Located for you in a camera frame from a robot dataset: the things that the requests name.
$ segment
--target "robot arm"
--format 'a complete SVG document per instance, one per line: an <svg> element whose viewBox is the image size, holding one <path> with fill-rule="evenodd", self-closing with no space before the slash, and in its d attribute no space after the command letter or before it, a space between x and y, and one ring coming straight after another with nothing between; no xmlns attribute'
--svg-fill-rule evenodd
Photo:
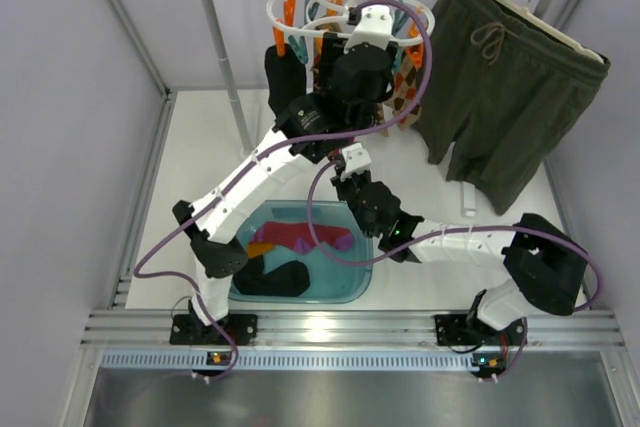
<svg viewBox="0 0 640 427"><path fill-rule="evenodd" d="M373 125L375 104L393 91L391 66L397 49L381 40L380 35L384 30L386 38L390 38L389 8L369 9L374 9L368 11L373 12L372 18L377 15L385 19L384 22L376 25L369 25L369 20L361 22L354 30L357 36L350 39L348 46L344 40L325 34L324 62L321 62L323 68L328 66L328 71L320 91L301 95L278 108L271 105L276 113L275 125L253 155L203 198L192 203L180 201L174 207L174 215L182 224L204 210L215 197L220 198L211 211L186 229L196 257L200 295L213 318L227 316L232 276L247 262L247 254L235 238L238 228L273 192L329 154L333 153L337 161L337 176L332 183L338 198L347 202L365 235L381 237L380 250L388 252L429 232L442 230L440 224L402 211L400 200L383 183L371 181L371 160L359 143L344 139L302 142L258 160L266 149L287 139L350 132ZM369 31L375 31L375 35L368 35ZM274 88L271 79L270 88ZM245 175L223 197L222 189L242 171ZM526 214L521 224L567 239L544 219L532 214ZM511 279L476 297L468 316L472 329L501 331L514 320L540 310L570 315L586 268L586 263L576 260L575 254L526 235L510 232L487 235L472 232L469 227L461 229L467 232L434 235L396 252L391 258L399 262L445 260L506 267ZM195 300L192 299L191 305L197 320L207 326L209 321Z"/></svg>

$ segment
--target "red cloth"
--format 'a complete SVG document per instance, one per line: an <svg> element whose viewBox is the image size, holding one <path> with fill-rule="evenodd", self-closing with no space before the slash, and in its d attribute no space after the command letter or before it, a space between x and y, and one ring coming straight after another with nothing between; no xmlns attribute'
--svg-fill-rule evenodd
<svg viewBox="0 0 640 427"><path fill-rule="evenodd" d="M345 252L353 247L353 234L344 227L314 225L320 242L326 242L334 249ZM283 222L265 222L253 235L251 242L268 242L282 245L299 254L308 254L315 244L306 222L286 224Z"/></svg>

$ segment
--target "shorts waistband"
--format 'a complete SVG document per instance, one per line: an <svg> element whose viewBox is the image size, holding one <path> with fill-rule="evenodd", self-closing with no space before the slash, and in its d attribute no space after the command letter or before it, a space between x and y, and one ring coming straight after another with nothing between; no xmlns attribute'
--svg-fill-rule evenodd
<svg viewBox="0 0 640 427"><path fill-rule="evenodd" d="M571 47L555 40L537 27L526 22L515 12L501 7L495 0L457 0L478 19L481 27L490 22L500 22L513 34L506 35L505 42L530 55L564 70L576 80L599 87L609 70L609 61L604 63L591 59Z"/></svg>

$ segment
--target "cable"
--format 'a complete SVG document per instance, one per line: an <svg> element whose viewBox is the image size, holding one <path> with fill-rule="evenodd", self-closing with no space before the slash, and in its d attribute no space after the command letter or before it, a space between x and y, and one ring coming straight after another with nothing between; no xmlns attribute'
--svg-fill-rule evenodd
<svg viewBox="0 0 640 427"><path fill-rule="evenodd" d="M509 344L507 344L507 336L504 335L504 332L500 334L500 356L507 360L509 356Z"/></svg>
<svg viewBox="0 0 640 427"><path fill-rule="evenodd" d="M363 8L368 7L370 5L387 5L390 7L394 7L396 9L400 9L403 12L406 12L407 15L411 18L411 20L414 21L414 23L416 24L416 27L418 28L418 31L420 32L420 36L422 37L424 47L425 47L424 59L423 59L424 71L422 74L420 85L418 87L418 91L415 97L413 98L413 100L411 100L411 102L407 105L407 107L405 107L405 109L398 116L393 117L391 120L383 124L379 124L374 127L369 127L367 129L353 130L349 132L340 132L335 134L306 135L306 136L297 137L294 139L287 139L283 142L274 144L271 147L265 149L264 151L258 153L256 155L256 161L259 162L260 160L267 158L270 154L272 154L276 150L282 149L284 147L288 147L290 145L298 144L300 142L317 142L317 141L324 141L324 140L351 139L361 135L368 135L368 134L380 132L382 130L388 129L389 127L394 126L398 122L401 122L406 117L408 117L409 114L411 114L413 109L416 107L416 105L424 95L424 92L427 88L427 84L429 83L429 78L431 77L433 55L432 55L431 42L429 41L429 36L427 35L426 29L424 27L424 24L422 23L422 20L420 19L420 16L416 12L411 10L408 6L403 4L402 2L399 2L397 0L368 0L366 2L359 4L355 8L356 10L362 10ZM240 182L240 179L242 179L251 169L253 169L255 165L256 165L255 162L251 162L245 165L238 172L238 174L236 174L236 176L229 181L229 183L225 186L225 188L222 189L221 194L223 196L227 195L231 191L231 189L233 189L233 187L236 186L238 182ZM211 325L220 333L220 335L222 335L225 341L229 343L229 345L231 346L231 350L233 351L233 359L229 364L229 367L222 374L215 377L216 380L225 378L231 372L231 370L235 367L236 363L238 362L239 351L235 342L233 342L233 339L231 339L231 337L229 337L229 335L224 331L224 329L218 325L218 323L215 321L215 319L211 316L211 314L207 310L207 307L201 298L200 289L196 281L191 276L175 270L162 270L158 272L149 272L149 273L142 273L141 270L142 270L142 267L144 267L147 264L147 262L149 262L149 260L151 260L151 258L153 258L153 256L156 255L165 245L167 245L169 242L171 242L171 240L176 238L180 233L184 232L187 228L192 226L199 219L201 219L208 212L210 212L213 208L215 208L215 206L218 204L219 201L220 201L220 197L216 197L196 215L194 215L189 220L187 220L186 222L178 226L176 229L172 230L166 237L164 237L151 250L149 250L149 252L147 252L147 254L144 257L142 257L142 259L140 259L138 264L133 269L133 276L138 279L155 279L158 277L177 277L179 279L185 280L191 285L191 287L193 287L193 290L196 293L198 305L202 310L203 314L205 315L205 317L207 318L207 321L209 321Z"/></svg>
<svg viewBox="0 0 640 427"><path fill-rule="evenodd" d="M176 307L178 307L178 304L179 304L180 302L182 302L183 300L190 299L190 298L191 298L191 296L190 296L190 295L183 295L182 297L180 297L180 298L176 301L176 303L175 303L175 304L173 304L173 307L171 307L171 312L169 312L169 317L171 317L171 320L172 320L172 321L174 320L174 319L173 319L173 313L175 312Z"/></svg>
<svg viewBox="0 0 640 427"><path fill-rule="evenodd" d="M455 352L456 354L470 354L472 352L475 352L476 350L480 349L484 344L478 344L475 347L471 347L470 349L467 350L456 350L453 347L451 347L450 345L447 345L447 347L449 348L449 350L451 352Z"/></svg>
<svg viewBox="0 0 640 427"><path fill-rule="evenodd" d="M398 252L401 252L403 250L405 250L408 247L411 247L414 244L423 242L425 240L429 240L429 239L433 239L435 237L440 237L441 235L449 235L449 234L468 234L469 232L519 232L522 234L527 234L527 235L533 235L535 237L540 237L542 239L545 240L549 240L551 242L555 242L556 244L571 250L572 252L578 254L580 257L582 257L582 259L584 259L590 266L591 269L593 270L596 279L597 279L597 287L596 287L596 291L593 294L593 297L591 297L590 299L588 299L584 304L576 307L574 309L574 311L580 311L580 310L584 310L588 307L590 307L591 305L593 305L594 302L596 302L599 297L600 294L602 292L602 271L600 269L600 267L598 267L598 265L596 264L596 262L591 258L591 256L589 256L589 254L587 254L584 250L582 250L580 247L576 246L575 244L568 242L560 237L557 237L555 235L552 234L548 234L546 232L542 232L539 230L534 230L534 229L529 229L527 227L520 227L518 225L483 225L483 226L477 226L477 227L453 227L453 228L447 228L447 229L442 229L442 230L436 230L433 232L429 232L428 234L424 234L421 235L419 237L416 237L415 239L412 239L408 242L405 242L404 244L400 245L399 247L396 247L395 249L390 250L389 252L385 252L382 255L379 255L378 257L375 257L373 259L370 260L362 260L362 261L350 261L350 260L344 260L341 259L340 257L334 255L332 252L330 252L329 250L327 250L321 243L320 240L318 239L318 236L316 234L315 231L315 227L313 225L313 196L315 194L316 191L316 187L318 186L318 182L320 181L320 178L324 175L324 173L329 170L331 167L333 167L335 165L334 162L329 162L328 164L322 166L320 168L320 170L318 170L318 173L316 174L316 176L313 179L313 182L311 182L311 188L309 189L309 195L307 196L307 226L309 227L309 232L311 233L311 238L313 239L313 242L315 243L316 247L318 249L320 249L320 251L327 256L328 258L330 258L331 260L333 260L334 262L338 262L340 264L344 264L344 265L350 265L353 267L366 267L369 266L371 264L375 264L376 262L380 262L381 260L385 260L390 258L392 255L397 254Z"/></svg>
<svg viewBox="0 0 640 427"><path fill-rule="evenodd" d="M522 341L520 342L520 347L518 347L518 351L516 352L516 355L513 356L513 360L509 362L509 365L507 365L507 368L504 369L504 372L502 372L498 376L498 378L500 379L504 378L504 376L507 375L509 372L512 372L513 368L520 361L520 358L522 357L522 351L524 350L524 346L527 345L527 335L529 334L529 323L527 322L526 317L522 318L522 328L523 328Z"/></svg>

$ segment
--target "black cloth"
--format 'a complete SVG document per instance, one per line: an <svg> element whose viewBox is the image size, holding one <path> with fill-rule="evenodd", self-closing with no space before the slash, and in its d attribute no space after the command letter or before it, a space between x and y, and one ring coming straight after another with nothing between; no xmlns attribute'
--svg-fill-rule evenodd
<svg viewBox="0 0 640 427"><path fill-rule="evenodd" d="M433 71L412 126L447 180L475 185L504 214L573 127L609 61L574 51L495 0L438 0Z"/></svg>
<svg viewBox="0 0 640 427"><path fill-rule="evenodd" d="M269 107L276 117L296 98L307 93L307 73L289 44L278 57L272 45L264 54L264 70L269 81Z"/></svg>
<svg viewBox="0 0 640 427"><path fill-rule="evenodd" d="M293 260L264 273L264 256L249 259L233 276L233 284L244 295L298 297L309 288L309 270L302 262Z"/></svg>

